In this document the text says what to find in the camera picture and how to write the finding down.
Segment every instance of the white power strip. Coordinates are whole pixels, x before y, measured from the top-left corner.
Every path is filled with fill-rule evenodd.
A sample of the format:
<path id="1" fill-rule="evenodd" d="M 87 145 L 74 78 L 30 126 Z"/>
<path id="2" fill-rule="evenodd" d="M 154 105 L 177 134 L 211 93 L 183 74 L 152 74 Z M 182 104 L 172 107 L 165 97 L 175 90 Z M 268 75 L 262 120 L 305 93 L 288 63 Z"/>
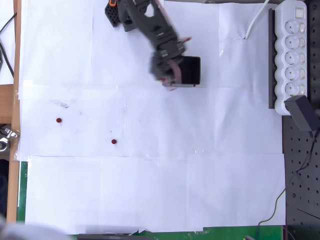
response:
<path id="1" fill-rule="evenodd" d="M 285 0 L 275 8 L 274 29 L 275 86 L 274 108 L 280 115 L 290 115 L 285 100 L 307 95 L 307 6 L 300 0 Z"/>

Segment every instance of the pegboard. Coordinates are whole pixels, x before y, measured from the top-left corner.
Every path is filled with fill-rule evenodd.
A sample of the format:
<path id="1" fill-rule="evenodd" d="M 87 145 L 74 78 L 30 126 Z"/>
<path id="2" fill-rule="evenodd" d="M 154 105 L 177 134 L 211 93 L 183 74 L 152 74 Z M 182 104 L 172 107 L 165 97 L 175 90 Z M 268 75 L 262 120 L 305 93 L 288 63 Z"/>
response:
<path id="1" fill-rule="evenodd" d="M 307 0 L 308 98 L 320 108 L 320 0 Z M 282 126 L 285 182 L 305 161 L 313 139 L 300 131 L 291 116 L 284 116 Z M 316 140 L 309 166 L 292 178 L 285 193 L 286 222 L 320 232 L 320 137 Z"/>

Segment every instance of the cable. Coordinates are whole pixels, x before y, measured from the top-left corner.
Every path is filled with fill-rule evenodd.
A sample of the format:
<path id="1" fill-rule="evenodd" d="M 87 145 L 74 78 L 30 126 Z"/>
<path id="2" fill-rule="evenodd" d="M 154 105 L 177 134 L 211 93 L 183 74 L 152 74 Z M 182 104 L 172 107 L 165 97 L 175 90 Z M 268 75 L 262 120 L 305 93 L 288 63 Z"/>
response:
<path id="1" fill-rule="evenodd" d="M 245 34 L 245 37 L 244 39 L 247 39 L 248 36 L 249 36 L 249 33 L 251 31 L 251 28 L 253 26 L 253 24 L 255 23 L 257 17 L 260 15 L 260 13 L 262 12 L 262 10 L 265 8 L 265 6 L 267 5 L 267 3 L 269 2 L 269 0 L 265 0 L 264 4 L 262 5 L 262 7 L 260 8 L 260 10 L 258 11 L 258 13 L 255 15 L 255 17 L 252 19 L 250 25 L 249 25 L 249 28 L 248 30 L 246 31 L 246 34 Z"/>
<path id="2" fill-rule="evenodd" d="M 291 234 L 291 232 L 289 232 L 288 229 L 286 229 L 285 227 L 283 227 L 283 229 L 286 230 L 288 234 L 290 234 L 290 236 L 293 238 L 293 240 L 296 240 L 296 239 L 294 238 L 294 236 Z"/>
<path id="3" fill-rule="evenodd" d="M 9 21 L 6 22 L 6 24 L 3 26 L 3 28 L 1 28 L 0 34 L 1 34 L 1 32 L 5 29 L 5 27 L 10 23 L 10 21 L 15 18 L 16 15 L 17 15 L 17 13 L 15 13 L 15 14 L 9 19 Z M 13 71 L 13 69 L 12 69 L 12 67 L 11 67 L 11 65 L 10 65 L 10 63 L 9 63 L 7 54 L 6 54 L 6 52 L 5 52 L 4 47 L 2 46 L 1 42 L 0 42 L 0 54 L 3 54 L 3 58 L 4 58 L 4 60 L 5 60 L 5 63 L 7 64 L 8 68 L 9 68 L 9 71 L 10 71 L 12 77 L 13 77 L 13 76 L 14 76 L 14 71 Z"/>
<path id="4" fill-rule="evenodd" d="M 2 55 L 3 55 L 3 58 L 4 58 L 4 60 L 5 60 L 5 63 L 8 65 L 8 68 L 9 68 L 9 70 L 10 70 L 10 73 L 11 73 L 11 75 L 12 75 L 12 77 L 14 76 L 14 71 L 13 71 L 13 69 L 12 69 L 12 67 L 11 67 L 11 65 L 10 65 L 10 63 L 9 63 L 9 60 L 8 60 L 8 57 L 7 57 L 7 54 L 6 54 L 6 52 L 5 52 L 5 49 L 4 49 L 4 47 L 2 46 L 2 44 L 1 44 L 1 42 L 0 42 L 0 54 L 2 53 Z"/>
<path id="5" fill-rule="evenodd" d="M 306 156 L 306 158 L 305 158 L 304 162 L 302 163 L 301 167 L 292 174 L 291 178 L 290 178 L 289 181 L 287 182 L 287 184 L 286 184 L 286 186 L 284 187 L 283 191 L 282 191 L 282 192 L 280 193 L 280 195 L 276 198 L 275 204 L 274 204 L 274 211 L 273 211 L 273 214 L 271 215 L 271 217 L 269 217 L 267 220 L 263 220 L 263 221 L 260 221 L 260 222 L 258 223 L 257 230 L 256 230 L 256 235 L 255 235 L 255 236 L 256 236 L 256 237 L 255 237 L 256 240 L 258 240 L 258 237 L 259 237 L 260 224 L 265 223 L 265 222 L 268 222 L 268 221 L 270 221 L 270 220 L 274 217 L 274 215 L 276 214 L 278 199 L 279 199 L 279 198 L 281 197 L 281 195 L 286 191 L 288 185 L 291 183 L 292 178 L 293 178 L 293 177 L 295 176 L 295 174 L 297 174 L 299 171 L 301 171 L 301 170 L 303 170 L 303 169 L 305 169 L 305 168 L 307 168 L 307 167 L 309 166 L 309 163 L 310 163 L 310 161 L 311 161 L 312 152 L 313 152 L 313 150 L 314 150 L 314 145 L 315 145 L 316 139 L 317 139 L 317 137 L 318 137 L 318 135 L 319 135 L 319 132 L 320 132 L 320 128 L 317 129 L 316 132 L 315 132 L 314 139 L 313 139 L 313 141 L 312 141 L 311 150 L 310 150 L 310 152 L 308 153 L 308 155 Z M 309 161 L 308 161 L 308 163 L 306 164 L 306 166 L 304 167 L 304 164 L 306 163 L 308 157 L 309 157 Z"/>
<path id="6" fill-rule="evenodd" d="M 15 18 L 15 16 L 17 16 L 17 13 L 15 13 L 15 14 L 9 19 L 9 21 L 6 22 L 6 24 L 3 26 L 3 28 L 1 28 L 0 34 L 1 34 L 1 32 L 5 29 L 5 27 L 11 22 L 11 20 Z"/>

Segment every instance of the robotic arm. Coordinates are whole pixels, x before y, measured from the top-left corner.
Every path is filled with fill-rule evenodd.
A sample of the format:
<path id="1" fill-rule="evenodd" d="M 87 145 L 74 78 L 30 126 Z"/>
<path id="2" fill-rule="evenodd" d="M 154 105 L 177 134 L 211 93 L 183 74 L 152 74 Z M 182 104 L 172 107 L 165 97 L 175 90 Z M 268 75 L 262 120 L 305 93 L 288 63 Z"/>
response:
<path id="1" fill-rule="evenodd" d="M 185 40 L 179 40 L 176 32 L 163 15 L 157 0 L 116 0 L 108 3 L 105 14 L 113 27 L 123 24 L 129 32 L 138 28 L 151 42 L 155 52 L 150 71 L 165 86 L 200 84 L 200 58 L 183 56 Z M 146 16 L 149 5 L 153 16 Z"/>

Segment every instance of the wooden board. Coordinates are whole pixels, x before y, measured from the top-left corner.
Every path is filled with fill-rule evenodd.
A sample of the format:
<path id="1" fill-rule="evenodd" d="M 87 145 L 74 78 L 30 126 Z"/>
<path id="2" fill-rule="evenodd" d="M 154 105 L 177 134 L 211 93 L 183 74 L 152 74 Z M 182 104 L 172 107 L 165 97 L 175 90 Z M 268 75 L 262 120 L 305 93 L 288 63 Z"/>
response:
<path id="1" fill-rule="evenodd" d="M 20 36 L 21 36 L 21 0 L 13 1 L 15 18 L 15 59 L 14 59 L 14 77 L 12 91 L 12 117 L 11 129 L 20 133 L 20 101 L 18 99 L 19 90 L 19 66 L 20 66 Z M 18 180 L 19 180 L 19 162 L 17 159 L 19 139 L 11 140 L 10 163 L 9 163 L 9 182 L 8 182 L 8 203 L 7 203 L 7 222 L 14 223 L 17 219 L 18 202 Z"/>
<path id="2" fill-rule="evenodd" d="M 11 124 L 13 84 L 0 85 L 0 124 Z"/>

